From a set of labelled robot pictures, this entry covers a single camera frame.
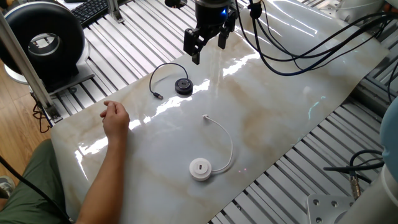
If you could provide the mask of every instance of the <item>cable connector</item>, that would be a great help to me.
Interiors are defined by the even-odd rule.
[[[153,93],[154,94],[154,96],[156,97],[156,98],[158,98],[158,99],[160,99],[160,100],[163,100],[163,96],[162,95],[160,95],[160,94],[158,94],[158,93]]]
[[[361,188],[359,187],[358,177],[356,176],[355,171],[351,171],[349,173],[349,183],[351,185],[354,200],[356,200],[361,196]]]
[[[253,19],[258,19],[260,18],[262,14],[262,7],[261,7],[261,2],[257,3],[251,3],[248,5],[248,9],[250,9],[250,17]]]

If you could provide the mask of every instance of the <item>metal grating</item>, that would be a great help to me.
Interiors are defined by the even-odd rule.
[[[382,151],[381,118],[349,99],[260,175],[210,224],[308,223],[306,201],[311,194],[350,196],[348,175],[327,172],[325,166],[347,166],[363,149]],[[375,158],[365,154],[355,164]],[[359,172],[375,179],[380,172]],[[369,184],[360,180],[361,190]]]
[[[312,7],[335,7],[336,0],[299,0]],[[248,0],[239,0],[245,5]],[[95,77],[62,91],[53,100],[63,118],[71,116],[147,75],[156,66],[183,55],[183,31],[196,26],[195,4],[179,10],[160,0],[136,0],[120,7],[125,20],[118,24],[104,16],[86,28],[91,45],[88,65]],[[381,81],[397,60],[397,34],[383,37],[391,54],[367,79]],[[398,90],[398,81],[392,85]],[[210,224],[308,223],[306,199],[310,194],[349,196],[348,176],[325,172],[324,166],[346,166],[362,149],[382,150],[379,144],[381,118],[353,99],[347,100],[288,153],[209,221]],[[359,157],[358,163],[373,158]],[[360,172],[370,179],[379,170]],[[367,183],[360,181],[362,190]]]

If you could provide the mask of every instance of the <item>black keyboard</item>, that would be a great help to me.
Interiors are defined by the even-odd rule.
[[[81,26],[88,26],[97,18],[105,15],[108,10],[106,0],[87,0],[72,10],[73,15],[79,20]]]

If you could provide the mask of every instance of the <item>white charging puck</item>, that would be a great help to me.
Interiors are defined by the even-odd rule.
[[[189,165],[189,172],[197,181],[207,180],[211,174],[211,164],[204,158],[194,159]]]

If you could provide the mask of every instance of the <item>wooden floor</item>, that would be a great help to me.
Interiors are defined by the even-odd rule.
[[[32,116],[34,106],[29,87],[12,81],[0,60],[0,155],[20,174],[36,146],[50,138],[50,131],[40,133],[39,120]],[[47,127],[48,122],[43,119],[42,124]],[[8,175],[17,183],[1,164],[0,175]]]

